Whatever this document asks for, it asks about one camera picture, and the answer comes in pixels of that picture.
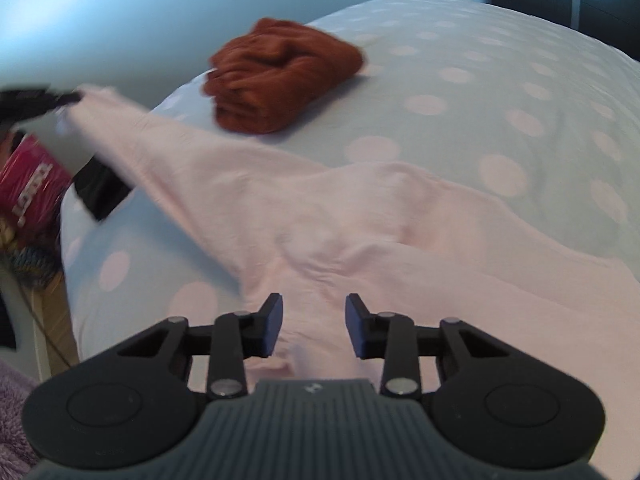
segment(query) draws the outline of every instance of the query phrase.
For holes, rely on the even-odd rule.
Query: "black cloth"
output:
[[[109,166],[95,157],[78,171],[74,185],[80,200],[98,221],[107,218],[131,192]]]
[[[0,346],[11,348],[12,350],[17,349],[14,326],[11,324],[11,319],[6,311],[2,294],[0,294]]]

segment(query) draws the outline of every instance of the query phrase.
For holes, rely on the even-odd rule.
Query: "pink garment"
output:
[[[402,162],[329,169],[82,88],[68,119],[241,283],[248,310],[284,297],[268,374],[380,379],[353,354],[344,298],[436,326],[455,316],[579,378],[607,410],[593,464],[640,467],[640,285],[619,260],[571,251],[498,199]],[[435,371],[423,371],[437,387]]]

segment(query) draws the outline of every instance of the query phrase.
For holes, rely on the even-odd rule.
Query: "ribbed gray surface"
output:
[[[42,463],[28,480],[602,480],[585,463],[550,472],[486,466],[449,445],[413,401],[368,381],[265,381],[252,396],[210,404],[164,456],[114,472]]]

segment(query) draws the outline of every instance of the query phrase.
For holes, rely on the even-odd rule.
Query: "mattress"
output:
[[[459,0],[373,0],[311,25],[358,44],[368,62],[286,131],[221,130],[204,76],[155,112],[329,167],[410,162],[640,276],[638,63],[573,30]],[[167,316],[208,324],[242,307],[236,280],[140,189],[99,224],[69,190],[62,240],[82,359]]]

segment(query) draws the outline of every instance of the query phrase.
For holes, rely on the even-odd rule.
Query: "cable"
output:
[[[42,335],[44,336],[44,339],[47,342],[47,344],[51,346],[53,351],[57,354],[60,360],[65,364],[66,368],[71,369],[71,363],[64,357],[60,349],[51,340],[51,338],[49,337],[49,334],[47,334],[47,331],[44,329],[42,323],[38,319],[38,316],[36,316],[36,313],[33,311],[33,305],[31,304],[31,301],[28,298],[27,291],[24,289],[24,286],[22,285],[22,283],[18,279],[18,276],[12,269],[11,263],[9,262],[9,258],[6,255],[6,251],[4,250],[4,247],[0,247],[0,250],[2,251],[2,263],[4,264],[4,268],[9,272],[9,274],[15,280],[15,283],[18,285],[18,291],[20,292],[20,297],[24,302],[24,306],[29,311],[29,314],[31,314],[31,317],[33,318],[40,332],[42,332]]]

